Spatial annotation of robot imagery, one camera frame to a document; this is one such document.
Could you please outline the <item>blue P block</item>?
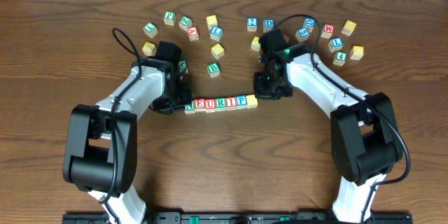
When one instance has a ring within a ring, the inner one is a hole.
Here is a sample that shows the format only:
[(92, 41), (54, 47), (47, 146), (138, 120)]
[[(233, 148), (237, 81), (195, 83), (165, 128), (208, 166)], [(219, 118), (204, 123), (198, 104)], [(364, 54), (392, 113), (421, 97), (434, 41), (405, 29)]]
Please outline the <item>blue P block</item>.
[(246, 95), (239, 95), (235, 97), (238, 109), (246, 109), (248, 106)]

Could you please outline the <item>red I block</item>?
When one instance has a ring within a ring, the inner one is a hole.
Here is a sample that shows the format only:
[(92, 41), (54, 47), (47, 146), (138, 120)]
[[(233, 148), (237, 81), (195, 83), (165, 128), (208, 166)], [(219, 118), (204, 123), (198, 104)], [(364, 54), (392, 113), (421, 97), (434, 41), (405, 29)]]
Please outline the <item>red I block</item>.
[(227, 111), (237, 110), (236, 97), (226, 97), (225, 101), (226, 101), (226, 110)]

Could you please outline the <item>green N block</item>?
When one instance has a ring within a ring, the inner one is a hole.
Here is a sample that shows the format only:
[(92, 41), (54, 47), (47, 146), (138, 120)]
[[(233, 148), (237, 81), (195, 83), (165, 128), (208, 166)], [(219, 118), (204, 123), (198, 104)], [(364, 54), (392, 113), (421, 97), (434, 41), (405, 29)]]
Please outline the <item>green N block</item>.
[(195, 103), (192, 101), (189, 104), (186, 104), (184, 111), (185, 111), (185, 114), (195, 113)]

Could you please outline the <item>green R block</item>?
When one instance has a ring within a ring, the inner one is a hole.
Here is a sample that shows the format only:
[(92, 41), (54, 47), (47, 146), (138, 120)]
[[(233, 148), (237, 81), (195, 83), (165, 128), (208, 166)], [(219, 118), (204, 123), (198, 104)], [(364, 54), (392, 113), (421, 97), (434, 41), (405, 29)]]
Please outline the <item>green R block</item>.
[(227, 110), (227, 104), (226, 104), (226, 98), (216, 98), (216, 111), (226, 111)]

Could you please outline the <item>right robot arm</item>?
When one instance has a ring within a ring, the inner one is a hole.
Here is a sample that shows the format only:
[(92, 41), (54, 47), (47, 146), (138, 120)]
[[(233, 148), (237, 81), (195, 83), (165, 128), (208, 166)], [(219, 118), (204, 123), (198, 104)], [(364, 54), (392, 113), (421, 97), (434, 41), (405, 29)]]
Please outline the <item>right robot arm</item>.
[(341, 183), (332, 212), (338, 221), (372, 220), (370, 207), (386, 175), (409, 153), (398, 133), (391, 100), (382, 92), (370, 95), (345, 82), (309, 46), (263, 48), (263, 72), (254, 75), (259, 99), (291, 97), (303, 91), (330, 119), (332, 159)]

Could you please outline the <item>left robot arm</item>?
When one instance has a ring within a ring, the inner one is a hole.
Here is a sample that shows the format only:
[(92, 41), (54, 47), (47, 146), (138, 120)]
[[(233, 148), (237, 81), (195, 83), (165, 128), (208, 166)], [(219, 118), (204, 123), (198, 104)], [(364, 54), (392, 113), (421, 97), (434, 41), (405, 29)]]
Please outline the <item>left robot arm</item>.
[(133, 185), (137, 124), (148, 109), (169, 115), (190, 103), (185, 72), (178, 59), (141, 57), (111, 95), (71, 112), (62, 175), (98, 200), (110, 223), (144, 221), (146, 203)]

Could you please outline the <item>yellow S block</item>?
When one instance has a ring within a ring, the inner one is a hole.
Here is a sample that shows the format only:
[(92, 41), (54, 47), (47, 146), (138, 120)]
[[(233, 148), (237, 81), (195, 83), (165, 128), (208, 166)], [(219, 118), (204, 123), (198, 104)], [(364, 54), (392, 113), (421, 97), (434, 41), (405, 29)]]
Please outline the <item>yellow S block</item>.
[(258, 106), (258, 99), (254, 94), (246, 95), (246, 101), (247, 101), (247, 108), (253, 109)]

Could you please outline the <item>red E block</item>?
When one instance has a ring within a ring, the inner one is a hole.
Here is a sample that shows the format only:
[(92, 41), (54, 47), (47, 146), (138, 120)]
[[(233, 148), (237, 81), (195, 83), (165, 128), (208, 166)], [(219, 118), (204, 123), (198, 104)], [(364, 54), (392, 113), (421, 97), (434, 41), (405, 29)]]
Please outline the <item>red E block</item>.
[(195, 106), (195, 111), (196, 112), (206, 111), (205, 99), (195, 99), (194, 100), (194, 106)]

